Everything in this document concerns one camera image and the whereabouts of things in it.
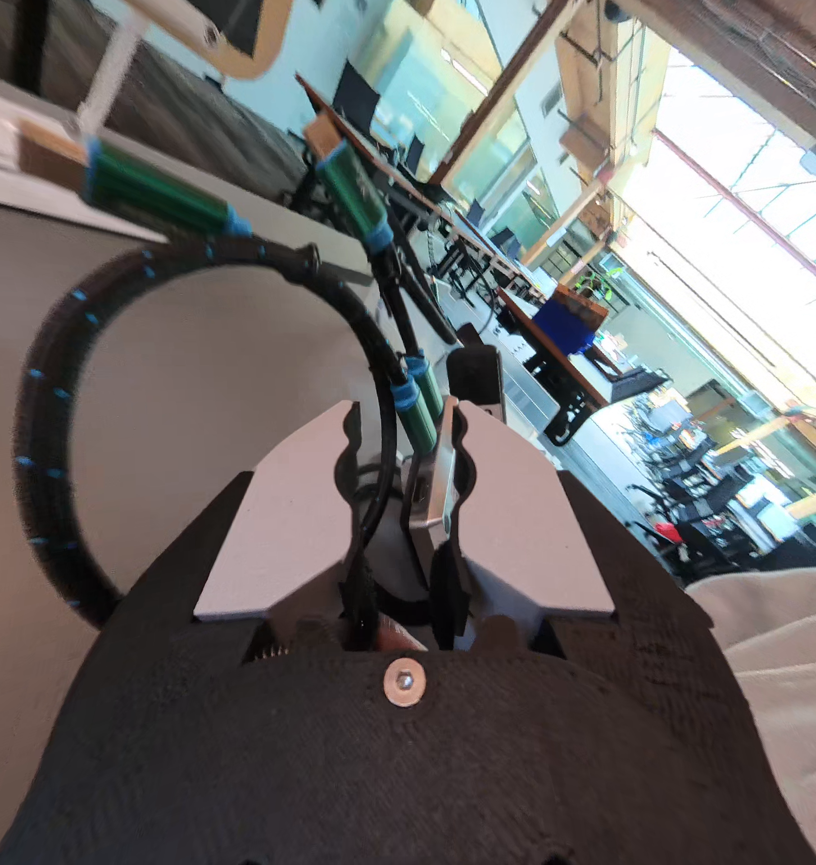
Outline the blue fabric bag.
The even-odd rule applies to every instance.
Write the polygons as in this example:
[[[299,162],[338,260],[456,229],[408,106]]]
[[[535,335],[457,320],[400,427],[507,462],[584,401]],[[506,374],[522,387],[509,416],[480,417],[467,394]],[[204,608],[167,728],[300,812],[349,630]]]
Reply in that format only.
[[[532,317],[539,328],[567,356],[584,354],[595,342],[607,309],[588,305],[556,292]]]

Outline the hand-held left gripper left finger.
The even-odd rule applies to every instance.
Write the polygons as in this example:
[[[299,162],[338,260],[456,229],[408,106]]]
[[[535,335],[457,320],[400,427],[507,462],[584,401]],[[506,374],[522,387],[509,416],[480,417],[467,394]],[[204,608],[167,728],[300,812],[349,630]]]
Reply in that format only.
[[[260,619],[278,643],[299,621],[336,624],[359,549],[358,401],[339,401],[254,468],[194,608],[200,622]]]

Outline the wooden office table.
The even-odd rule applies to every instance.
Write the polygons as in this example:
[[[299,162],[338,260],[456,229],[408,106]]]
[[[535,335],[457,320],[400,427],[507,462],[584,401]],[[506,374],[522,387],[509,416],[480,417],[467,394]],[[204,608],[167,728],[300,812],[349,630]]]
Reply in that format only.
[[[519,334],[533,354],[522,364],[558,405],[544,428],[544,436],[556,447],[567,445],[589,420],[602,409],[646,395],[670,382],[664,373],[641,367],[615,373],[611,362],[596,348],[584,355],[565,355],[532,319],[515,298],[499,288],[502,309],[500,322],[509,333]]]

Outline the person's cream sweater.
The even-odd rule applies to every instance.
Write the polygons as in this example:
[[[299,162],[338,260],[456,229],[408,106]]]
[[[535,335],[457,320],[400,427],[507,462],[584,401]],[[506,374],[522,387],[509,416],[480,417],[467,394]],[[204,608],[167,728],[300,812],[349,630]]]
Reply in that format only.
[[[816,852],[816,568],[715,576],[686,592],[712,620],[775,781]]]

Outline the grey office table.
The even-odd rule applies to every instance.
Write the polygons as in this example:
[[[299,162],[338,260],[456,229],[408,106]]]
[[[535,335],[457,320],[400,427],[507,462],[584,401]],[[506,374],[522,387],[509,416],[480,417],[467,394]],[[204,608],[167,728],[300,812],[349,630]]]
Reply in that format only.
[[[416,216],[419,222],[426,222],[435,228],[446,225],[451,235],[457,236],[462,246],[471,246],[484,258],[485,264],[495,273],[503,275],[504,287],[521,297],[533,309],[540,308],[545,297],[539,288],[522,269],[506,259],[500,250],[486,241],[474,226],[470,225],[456,211],[446,211],[442,203],[444,190],[408,178],[399,168],[384,160],[380,151],[337,113],[331,104],[300,74],[295,80],[303,89],[316,115],[325,115],[335,126],[340,136],[354,148],[361,162],[366,166],[370,178],[379,186],[388,200],[397,201],[405,210]]]

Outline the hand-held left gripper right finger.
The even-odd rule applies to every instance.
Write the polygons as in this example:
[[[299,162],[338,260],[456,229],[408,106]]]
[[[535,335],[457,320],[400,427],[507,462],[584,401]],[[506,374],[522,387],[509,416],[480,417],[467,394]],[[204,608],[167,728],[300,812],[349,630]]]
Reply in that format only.
[[[511,427],[458,401],[453,542],[469,607],[463,635],[445,651],[466,651],[481,624],[504,617],[532,643],[553,619],[607,624],[615,602],[591,553],[558,470]]]

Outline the grey desk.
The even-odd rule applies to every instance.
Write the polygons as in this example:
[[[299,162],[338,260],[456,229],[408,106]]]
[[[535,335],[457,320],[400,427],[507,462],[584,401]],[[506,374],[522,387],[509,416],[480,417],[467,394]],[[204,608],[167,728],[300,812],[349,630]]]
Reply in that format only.
[[[79,279],[137,238],[0,206],[0,840],[94,631],[44,578],[14,502],[12,427],[28,347]],[[326,305],[277,275],[224,270],[134,303],[100,339],[75,414],[86,537],[123,591],[241,470],[334,402],[367,365]]]

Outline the green potted plant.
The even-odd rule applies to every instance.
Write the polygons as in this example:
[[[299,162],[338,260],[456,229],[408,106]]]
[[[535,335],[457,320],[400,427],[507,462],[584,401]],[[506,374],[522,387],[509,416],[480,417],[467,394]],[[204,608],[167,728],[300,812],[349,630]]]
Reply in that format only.
[[[590,269],[582,275],[575,284],[576,292],[582,297],[600,297],[604,302],[611,302],[617,293],[615,280],[625,272],[623,266],[614,267],[604,273]]]

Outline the silver HDMI splitter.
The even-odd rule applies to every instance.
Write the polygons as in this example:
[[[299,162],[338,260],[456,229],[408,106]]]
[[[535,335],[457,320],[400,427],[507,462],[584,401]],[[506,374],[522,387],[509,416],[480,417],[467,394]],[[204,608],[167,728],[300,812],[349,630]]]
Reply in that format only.
[[[406,626],[437,628],[444,640],[463,635],[469,607],[453,542],[457,405],[457,398],[445,397],[434,450],[398,464],[390,501],[366,552],[385,614]]]

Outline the black board on stand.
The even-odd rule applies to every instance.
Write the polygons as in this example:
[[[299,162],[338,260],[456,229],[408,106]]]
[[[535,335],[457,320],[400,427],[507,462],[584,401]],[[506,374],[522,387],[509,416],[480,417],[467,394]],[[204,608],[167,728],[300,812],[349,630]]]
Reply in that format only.
[[[227,78],[255,81],[278,58],[291,1],[128,1]]]

